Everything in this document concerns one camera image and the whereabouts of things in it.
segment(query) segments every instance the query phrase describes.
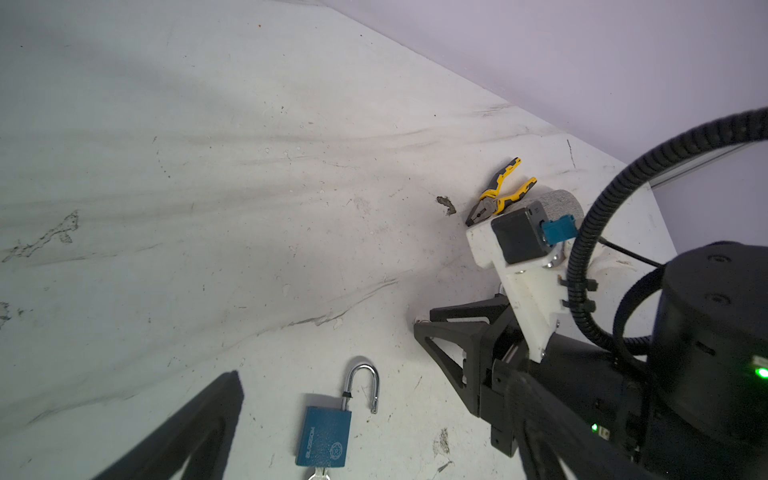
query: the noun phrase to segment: logo on padlock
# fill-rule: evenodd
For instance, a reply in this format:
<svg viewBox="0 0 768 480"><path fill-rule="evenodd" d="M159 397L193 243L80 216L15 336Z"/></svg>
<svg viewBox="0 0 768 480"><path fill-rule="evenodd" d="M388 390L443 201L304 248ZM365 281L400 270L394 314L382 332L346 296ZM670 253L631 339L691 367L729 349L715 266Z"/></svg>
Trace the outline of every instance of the logo on padlock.
<svg viewBox="0 0 768 480"><path fill-rule="evenodd" d="M331 459L338 460L341 458L341 454L344 453L344 447L341 446L341 442L336 442L331 445Z"/></svg>

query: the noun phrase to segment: scratch on table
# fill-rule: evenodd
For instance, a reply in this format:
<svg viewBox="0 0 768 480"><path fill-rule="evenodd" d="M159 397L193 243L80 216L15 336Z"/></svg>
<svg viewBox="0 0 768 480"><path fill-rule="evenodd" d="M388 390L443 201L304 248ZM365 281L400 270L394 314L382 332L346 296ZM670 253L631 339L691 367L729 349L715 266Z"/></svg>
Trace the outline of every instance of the scratch on table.
<svg viewBox="0 0 768 480"><path fill-rule="evenodd" d="M5 322L11 319L8 307L9 305L6 302L0 302L0 329L5 325Z"/></svg>
<svg viewBox="0 0 768 480"><path fill-rule="evenodd" d="M445 469L448 467L448 465L451 465L452 463L453 463L453 461L452 461L452 460L448 460L448 463L446 463L446 464L445 464L445 465L443 465L442 467L438 468L438 469L437 469L437 472L438 472L438 473L442 472L443 470L445 470Z"/></svg>
<svg viewBox="0 0 768 480"><path fill-rule="evenodd" d="M160 243L156 243L155 245L152 245L152 246L150 246L150 247L144 247L144 248L140 248L139 250L136 250L136 253L139 253L139 252L143 252L143 251L145 251L145 250L149 250L149 249L155 248L155 247L157 247L157 246L159 246L159 245L162 245L162 244L163 244L163 243L162 243L162 242L160 242Z"/></svg>
<svg viewBox="0 0 768 480"><path fill-rule="evenodd" d="M435 438L434 442L432 442L432 450L435 455L440 452L445 453L446 455L451 453L451 447L448 445L448 427L444 427L440 430L440 434Z"/></svg>
<svg viewBox="0 0 768 480"><path fill-rule="evenodd" d="M526 137L526 136L535 136L535 137L550 137L551 135L559 135L562 134L563 131L556 127L542 127L542 128L536 128L531 129L529 127L521 127L521 129L517 132L499 135L496 137L487 137L487 138L477 138L472 141L469 141L469 144L486 144L491 142L499 142L499 141L509 141L513 140L518 137Z"/></svg>
<svg viewBox="0 0 768 480"><path fill-rule="evenodd" d="M512 104L492 105L491 107L488 107L485 110L477 110L475 111L475 113L481 115L482 117L491 117L493 114L497 114L498 112L506 110L511 106Z"/></svg>
<svg viewBox="0 0 768 480"><path fill-rule="evenodd" d="M37 414L32 420L27 422L27 425L32 425L33 423L40 422L41 420L46 419L47 417L56 415L57 413L67 412L68 410L79 409L80 407L84 407L84 406L96 405L97 403L106 404L112 400L128 400L129 398L135 397L136 395L137 393L134 393L132 395L125 395L124 393L118 394L118 395L104 395L104 396L98 396L93 399L83 400L81 402L74 402L67 405L46 409L42 413Z"/></svg>
<svg viewBox="0 0 768 480"><path fill-rule="evenodd" d="M74 258L63 258L56 260L44 261L41 263L35 263L34 266L53 265L54 263L75 262L77 260L93 260L99 258L112 258L117 257L119 253L90 253L88 255L80 255Z"/></svg>
<svg viewBox="0 0 768 480"><path fill-rule="evenodd" d="M576 168L576 162L574 162L574 151L571 148L571 141L568 140L567 138L565 139L565 141L568 142L568 151L571 153L571 163L574 165L574 168Z"/></svg>
<svg viewBox="0 0 768 480"><path fill-rule="evenodd" d="M11 253L3 259L3 263L9 261L12 257L30 257L36 250L42 248L46 243L50 242L54 235L58 236L58 239L62 243L71 243L72 239L67 235L67 232L75 231L78 229L78 211L75 210L71 214L67 215L65 219L61 221L59 225L51 228L45 233L38 241L28 245L17 245L13 247Z"/></svg>
<svg viewBox="0 0 768 480"><path fill-rule="evenodd" d="M349 305L348 307L346 307L346 308L344 309L344 311L342 311L341 313L339 313L339 314L337 314L337 315L333 315L333 311L331 311L331 312L328 312L328 313L327 313L327 314L325 314L325 315L321 315L321 316L314 316L314 317L312 317L312 318L308 318L308 319L304 319L304 320L299 320L298 322L291 322L291 323L289 323L288 325L286 325L286 326L284 326L284 327L281 327L280 329L283 329L283 328L287 328L287 327L289 327L289 326L294 326L294 325L301 325L302 323L310 323L310 322L314 322L316 326L321 326L321 325L323 325L324 323L328 323L328 322L330 322L330 321L332 321L332 320L335 320L335 319L341 318L341 317L342 317L342 316L344 316L344 315L345 315L347 312L349 312L351 309L355 308L355 307L356 307L356 306L358 306L360 303L363 303L363 302L365 302L366 300L368 300L369 298L371 298L372 296L374 296L374 295L376 294L376 292L378 292L378 291L379 291L379 290L381 290L382 288L384 288L384 287L387 287L387 286L390 286L390 285L394 285L395 283L397 283L397 280L391 280L391 281L388 281L388 282L384 283L383 285L379 285L379 286L378 286L378 287L376 287L375 289L373 289L373 290L371 290L370 292L368 292L368 293L367 293L367 294L366 294L366 295L365 295L365 296L364 296L362 299L360 299L360 300L356 301L355 303L352 303L351 305Z"/></svg>
<svg viewBox="0 0 768 480"><path fill-rule="evenodd" d="M357 167L353 167L352 165L339 165L339 164L332 164L330 162L323 162L326 165L330 165L331 167L338 167L338 168L352 168L354 170L357 170Z"/></svg>
<svg viewBox="0 0 768 480"><path fill-rule="evenodd" d="M367 199L359 195L355 195L353 202L355 202L355 207L357 210L360 210L363 215L369 215L371 213L371 202Z"/></svg>
<svg viewBox="0 0 768 480"><path fill-rule="evenodd" d="M453 206L453 202L451 202L451 199L448 197L436 197L435 202L441 204L444 207L447 207L448 209L445 211L445 216L450 217L451 215L456 213L456 207Z"/></svg>

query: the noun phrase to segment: purple wall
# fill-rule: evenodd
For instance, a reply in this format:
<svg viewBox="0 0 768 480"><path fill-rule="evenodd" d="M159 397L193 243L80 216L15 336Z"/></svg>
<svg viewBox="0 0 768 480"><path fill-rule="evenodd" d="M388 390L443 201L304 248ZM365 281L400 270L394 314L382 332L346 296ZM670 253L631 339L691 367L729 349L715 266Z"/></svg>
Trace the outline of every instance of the purple wall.
<svg viewBox="0 0 768 480"><path fill-rule="evenodd" d="M768 105L765 0L324 1L625 162L704 121ZM748 176L762 152L747 148L719 168ZM680 251L707 228L725 228L677 228L699 221L695 199L716 183L713 169L657 196ZM768 201L753 197L755 205ZM762 207L743 210L741 200L718 204L765 220ZM754 238L741 230L746 222L733 223L713 235Z"/></svg>

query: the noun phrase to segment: padlock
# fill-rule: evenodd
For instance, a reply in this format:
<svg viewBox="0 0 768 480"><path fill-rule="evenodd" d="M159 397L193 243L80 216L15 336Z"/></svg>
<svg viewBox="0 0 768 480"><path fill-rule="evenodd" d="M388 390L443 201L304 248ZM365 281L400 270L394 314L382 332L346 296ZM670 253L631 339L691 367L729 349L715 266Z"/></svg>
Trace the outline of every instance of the padlock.
<svg viewBox="0 0 768 480"><path fill-rule="evenodd" d="M379 409L379 372L369 363L361 363L349 371L346 378L346 390L342 394L342 407L327 409L306 407L304 427L301 433L299 454L296 464L301 467L339 468L346 463L346 447L349 442L349 424L352 412L347 410L352 398L352 379L360 369L368 369L373 374L373 400L371 413Z"/></svg>

